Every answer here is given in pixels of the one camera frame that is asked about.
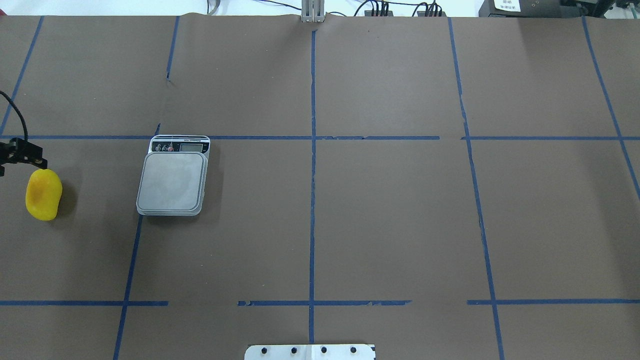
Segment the silver digital kitchen scale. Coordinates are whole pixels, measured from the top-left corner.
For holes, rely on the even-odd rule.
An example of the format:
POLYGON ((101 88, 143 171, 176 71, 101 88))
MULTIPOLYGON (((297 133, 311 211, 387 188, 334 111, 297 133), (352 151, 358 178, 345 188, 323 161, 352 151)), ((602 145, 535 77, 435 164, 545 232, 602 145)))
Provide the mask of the silver digital kitchen scale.
POLYGON ((193 217, 202 210, 210 157, 208 136, 157 134, 142 163, 139 215, 193 217))

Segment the black power strip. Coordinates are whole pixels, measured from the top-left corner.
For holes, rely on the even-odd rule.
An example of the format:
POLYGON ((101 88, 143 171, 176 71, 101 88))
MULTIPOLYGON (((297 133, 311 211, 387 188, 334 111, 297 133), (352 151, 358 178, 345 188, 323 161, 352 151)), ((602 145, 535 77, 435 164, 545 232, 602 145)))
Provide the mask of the black power strip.
POLYGON ((361 10, 362 14, 365 17, 370 17, 370 18, 389 18, 393 16, 393 12, 391 11, 391 4, 389 2, 386 1, 375 1, 375 0, 370 0, 366 3, 370 3, 371 9, 364 9, 365 4, 362 4, 362 6, 359 8, 359 10, 361 10))
POLYGON ((436 0, 432 2, 421 2, 414 8, 413 17, 418 18, 445 18, 446 12, 436 0))

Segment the black power strip right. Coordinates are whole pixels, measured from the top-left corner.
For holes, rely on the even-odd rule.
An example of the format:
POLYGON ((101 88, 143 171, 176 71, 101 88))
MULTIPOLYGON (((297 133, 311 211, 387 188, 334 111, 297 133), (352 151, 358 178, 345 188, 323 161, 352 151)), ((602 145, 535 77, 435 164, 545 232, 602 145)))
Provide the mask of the black power strip right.
POLYGON ((414 8, 413 17, 418 18, 445 18, 446 12, 436 0, 432 2, 421 2, 414 8))

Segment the black computer box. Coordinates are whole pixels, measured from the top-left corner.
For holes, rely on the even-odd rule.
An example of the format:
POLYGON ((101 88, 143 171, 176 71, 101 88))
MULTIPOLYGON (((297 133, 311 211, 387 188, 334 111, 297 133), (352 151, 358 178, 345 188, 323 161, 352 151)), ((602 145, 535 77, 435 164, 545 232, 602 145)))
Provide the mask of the black computer box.
POLYGON ((588 9, 576 0, 485 0, 479 18, 580 18, 588 9))

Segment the yellow mango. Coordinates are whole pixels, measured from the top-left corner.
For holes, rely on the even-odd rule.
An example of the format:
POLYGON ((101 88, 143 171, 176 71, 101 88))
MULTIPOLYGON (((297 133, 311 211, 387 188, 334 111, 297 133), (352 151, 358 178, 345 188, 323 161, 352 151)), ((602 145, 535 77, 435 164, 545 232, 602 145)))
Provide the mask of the yellow mango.
POLYGON ((30 175, 25 193, 26 210, 35 219, 52 221, 57 217, 63 185, 55 171, 39 169, 30 175))

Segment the black power strip left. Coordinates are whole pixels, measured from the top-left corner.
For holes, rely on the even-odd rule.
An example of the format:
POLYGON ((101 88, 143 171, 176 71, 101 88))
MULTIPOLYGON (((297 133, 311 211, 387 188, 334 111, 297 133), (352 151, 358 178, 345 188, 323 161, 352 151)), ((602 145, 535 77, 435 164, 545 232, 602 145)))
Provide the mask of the black power strip left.
POLYGON ((362 6, 359 8, 359 10, 361 10, 362 14, 365 17, 370 17, 370 18, 389 18, 393 16, 393 12, 391 11, 391 4, 389 2, 386 1, 375 1, 375 0, 370 0, 366 3, 370 3, 371 9, 364 9, 365 4, 362 4, 362 6))

